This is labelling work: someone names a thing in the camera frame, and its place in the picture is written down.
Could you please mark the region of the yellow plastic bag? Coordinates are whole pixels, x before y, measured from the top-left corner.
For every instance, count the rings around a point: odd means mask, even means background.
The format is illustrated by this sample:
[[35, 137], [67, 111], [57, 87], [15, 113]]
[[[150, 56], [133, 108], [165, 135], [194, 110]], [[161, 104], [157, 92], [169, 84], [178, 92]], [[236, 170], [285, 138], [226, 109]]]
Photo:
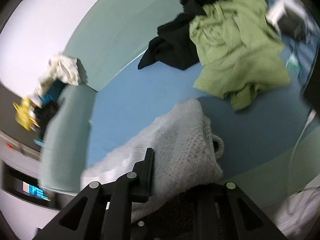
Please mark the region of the yellow plastic bag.
[[38, 124], [35, 117], [32, 115], [34, 104], [31, 100], [28, 97], [24, 97], [21, 99], [20, 104], [13, 102], [12, 105], [16, 110], [15, 120], [17, 123], [27, 131], [34, 131], [35, 128], [38, 127]]

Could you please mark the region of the blue bag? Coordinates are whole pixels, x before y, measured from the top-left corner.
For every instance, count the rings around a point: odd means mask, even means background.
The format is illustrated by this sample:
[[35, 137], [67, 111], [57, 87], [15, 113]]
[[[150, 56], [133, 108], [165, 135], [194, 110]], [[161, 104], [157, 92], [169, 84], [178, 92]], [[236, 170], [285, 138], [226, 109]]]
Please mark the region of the blue bag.
[[61, 92], [67, 86], [66, 83], [61, 82], [60, 80], [55, 80], [51, 87], [48, 89], [44, 96], [39, 96], [42, 107], [50, 103], [51, 101], [57, 102]]

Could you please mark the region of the dark window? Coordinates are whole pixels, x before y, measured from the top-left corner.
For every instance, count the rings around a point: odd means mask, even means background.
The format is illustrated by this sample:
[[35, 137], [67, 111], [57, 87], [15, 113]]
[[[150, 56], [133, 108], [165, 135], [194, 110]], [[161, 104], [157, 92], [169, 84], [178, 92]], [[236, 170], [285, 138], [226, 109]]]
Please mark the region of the dark window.
[[22, 200], [42, 207], [56, 208], [54, 193], [40, 188], [37, 179], [3, 163], [3, 190]]

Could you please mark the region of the green shirt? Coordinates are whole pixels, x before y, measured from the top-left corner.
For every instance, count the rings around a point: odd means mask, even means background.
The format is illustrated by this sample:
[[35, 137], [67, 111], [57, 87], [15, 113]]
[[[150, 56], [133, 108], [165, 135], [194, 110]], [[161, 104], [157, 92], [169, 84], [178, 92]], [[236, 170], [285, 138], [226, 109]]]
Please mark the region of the green shirt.
[[248, 107], [257, 95], [290, 84], [280, 58], [284, 44], [266, 22], [265, 0], [219, 0], [189, 24], [202, 65], [194, 88], [232, 108]]

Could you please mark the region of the black garment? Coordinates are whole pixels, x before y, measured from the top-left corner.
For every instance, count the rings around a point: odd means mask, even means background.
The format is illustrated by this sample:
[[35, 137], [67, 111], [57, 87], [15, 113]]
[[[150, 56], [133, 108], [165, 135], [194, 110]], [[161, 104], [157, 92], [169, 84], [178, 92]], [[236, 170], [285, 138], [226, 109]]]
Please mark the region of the black garment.
[[204, 5], [219, 0], [180, 0], [183, 12], [157, 28], [157, 37], [149, 42], [148, 49], [140, 59], [141, 70], [156, 62], [186, 70], [199, 62], [195, 44], [189, 37], [189, 23], [195, 16], [205, 16]]

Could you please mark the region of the green sofa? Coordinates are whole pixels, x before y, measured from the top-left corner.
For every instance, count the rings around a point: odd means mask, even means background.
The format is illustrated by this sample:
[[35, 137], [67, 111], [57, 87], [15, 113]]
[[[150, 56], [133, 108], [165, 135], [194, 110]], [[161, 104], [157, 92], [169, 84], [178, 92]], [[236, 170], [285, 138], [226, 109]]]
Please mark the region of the green sofa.
[[[39, 185], [77, 194], [87, 165], [91, 116], [97, 93], [139, 60], [159, 25], [180, 11], [178, 0], [98, 0], [77, 26], [64, 54], [80, 61], [84, 84], [67, 86], [50, 120], [41, 150]], [[289, 150], [232, 178], [261, 207], [284, 198]]]

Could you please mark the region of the grey knitted sweater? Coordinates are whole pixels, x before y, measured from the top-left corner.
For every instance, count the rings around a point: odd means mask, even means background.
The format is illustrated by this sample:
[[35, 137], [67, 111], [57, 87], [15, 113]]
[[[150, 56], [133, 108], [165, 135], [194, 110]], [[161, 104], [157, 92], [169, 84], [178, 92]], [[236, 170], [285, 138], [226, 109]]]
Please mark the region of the grey knitted sweater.
[[147, 148], [155, 151], [152, 193], [147, 203], [133, 204], [132, 222], [157, 211], [178, 194], [222, 177], [217, 159], [223, 154], [223, 141], [212, 133], [211, 120], [200, 102], [190, 99], [177, 103], [123, 146], [85, 169], [81, 189], [92, 181], [116, 181], [144, 160]]

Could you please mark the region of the cream white garment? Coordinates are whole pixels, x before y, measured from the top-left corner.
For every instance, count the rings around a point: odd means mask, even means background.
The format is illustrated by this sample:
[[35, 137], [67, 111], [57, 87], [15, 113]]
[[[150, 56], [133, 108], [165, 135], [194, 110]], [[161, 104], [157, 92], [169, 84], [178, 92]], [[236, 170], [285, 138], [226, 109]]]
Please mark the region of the cream white garment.
[[47, 69], [39, 78], [38, 95], [46, 94], [56, 80], [73, 86], [79, 85], [81, 79], [76, 58], [58, 54], [49, 59]]

